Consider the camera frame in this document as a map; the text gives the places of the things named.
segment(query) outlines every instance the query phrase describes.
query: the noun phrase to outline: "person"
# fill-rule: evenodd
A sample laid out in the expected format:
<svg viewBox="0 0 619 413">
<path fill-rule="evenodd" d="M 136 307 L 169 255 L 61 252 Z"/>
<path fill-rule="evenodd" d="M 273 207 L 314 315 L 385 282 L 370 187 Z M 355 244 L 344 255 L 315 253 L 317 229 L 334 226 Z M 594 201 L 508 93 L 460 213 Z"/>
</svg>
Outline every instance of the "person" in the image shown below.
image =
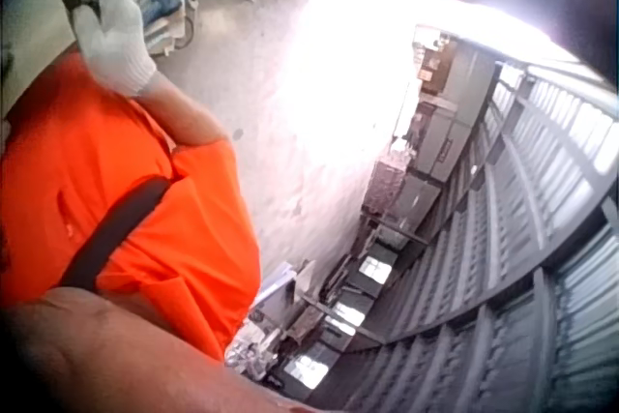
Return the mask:
<svg viewBox="0 0 619 413">
<path fill-rule="evenodd" d="M 133 0 L 81 2 L 80 53 L 12 109 L 2 159 L 26 360 L 75 411 L 282 411 L 221 364 L 260 284 L 225 130 L 157 71 Z"/>
</svg>

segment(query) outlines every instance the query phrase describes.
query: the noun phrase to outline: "glove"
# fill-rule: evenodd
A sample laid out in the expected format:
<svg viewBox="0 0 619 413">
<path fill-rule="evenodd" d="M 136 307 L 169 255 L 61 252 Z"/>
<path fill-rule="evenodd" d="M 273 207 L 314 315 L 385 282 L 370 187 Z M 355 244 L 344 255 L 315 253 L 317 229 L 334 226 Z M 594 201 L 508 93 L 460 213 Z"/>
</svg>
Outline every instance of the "glove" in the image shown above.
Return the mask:
<svg viewBox="0 0 619 413">
<path fill-rule="evenodd" d="M 81 1 L 87 5 L 73 10 L 72 28 L 91 75 L 111 91 L 138 95 L 157 71 L 144 42 L 139 7 L 133 0 Z"/>
</svg>

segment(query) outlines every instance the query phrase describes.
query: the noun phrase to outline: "concrete floor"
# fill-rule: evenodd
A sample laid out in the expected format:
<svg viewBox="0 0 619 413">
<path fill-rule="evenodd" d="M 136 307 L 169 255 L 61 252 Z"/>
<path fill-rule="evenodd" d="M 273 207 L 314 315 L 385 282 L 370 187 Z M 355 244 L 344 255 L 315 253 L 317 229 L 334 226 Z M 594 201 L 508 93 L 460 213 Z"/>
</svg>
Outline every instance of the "concrete floor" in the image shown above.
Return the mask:
<svg viewBox="0 0 619 413">
<path fill-rule="evenodd" d="M 232 134 L 263 276 L 309 259 L 320 281 L 355 238 L 410 42 L 368 41 L 388 18 L 368 18 L 363 2 L 199 1 L 193 42 L 160 69 Z"/>
</svg>

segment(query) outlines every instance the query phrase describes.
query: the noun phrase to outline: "black strap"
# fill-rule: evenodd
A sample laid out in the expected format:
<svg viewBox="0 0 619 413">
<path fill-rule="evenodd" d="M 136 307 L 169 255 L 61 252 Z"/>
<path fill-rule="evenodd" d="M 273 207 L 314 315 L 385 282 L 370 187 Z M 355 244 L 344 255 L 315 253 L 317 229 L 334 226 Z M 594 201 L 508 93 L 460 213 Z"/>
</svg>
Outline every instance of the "black strap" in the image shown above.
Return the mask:
<svg viewBox="0 0 619 413">
<path fill-rule="evenodd" d="M 77 251 L 58 286 L 97 292 L 97 276 L 109 257 L 155 210 L 170 184 L 168 179 L 161 176 L 149 178 L 114 203 Z"/>
</svg>

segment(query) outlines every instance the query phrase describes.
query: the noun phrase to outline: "orange safety vest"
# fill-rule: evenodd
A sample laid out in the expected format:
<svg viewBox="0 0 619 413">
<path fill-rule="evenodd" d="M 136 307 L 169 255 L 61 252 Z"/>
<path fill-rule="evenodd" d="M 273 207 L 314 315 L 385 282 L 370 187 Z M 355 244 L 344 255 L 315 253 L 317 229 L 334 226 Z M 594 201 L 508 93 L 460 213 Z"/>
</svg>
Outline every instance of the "orange safety vest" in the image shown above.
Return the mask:
<svg viewBox="0 0 619 413">
<path fill-rule="evenodd" d="M 37 78 L 11 123 L 0 190 L 10 259 L 2 306 L 56 285 L 114 202 L 163 176 L 173 184 L 110 256 L 97 287 L 141 293 L 185 341 L 222 360 L 260 284 L 230 143 L 170 153 L 149 115 L 101 88 L 75 53 Z"/>
</svg>

